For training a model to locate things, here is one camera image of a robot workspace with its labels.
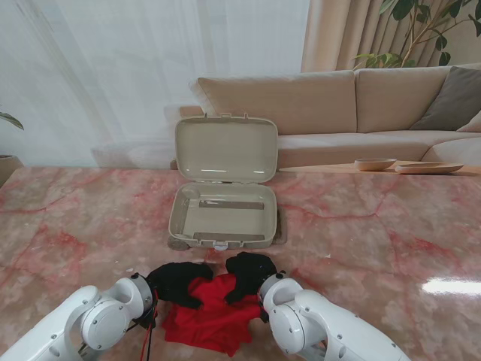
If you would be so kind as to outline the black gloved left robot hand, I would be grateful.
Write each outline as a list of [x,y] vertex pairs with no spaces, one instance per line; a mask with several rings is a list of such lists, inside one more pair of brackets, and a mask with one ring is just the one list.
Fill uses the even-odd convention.
[[147,275],[147,283],[162,301],[199,309],[203,303],[189,294],[189,285],[197,278],[211,281],[213,270],[204,263],[170,262]]

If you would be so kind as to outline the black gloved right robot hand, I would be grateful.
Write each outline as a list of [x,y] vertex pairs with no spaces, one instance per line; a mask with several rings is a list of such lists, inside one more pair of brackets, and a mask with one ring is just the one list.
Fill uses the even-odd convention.
[[258,253],[240,252],[226,260],[225,268],[235,276],[234,289],[225,296],[228,304],[239,302],[244,296],[256,295],[262,284],[277,274],[271,258]]

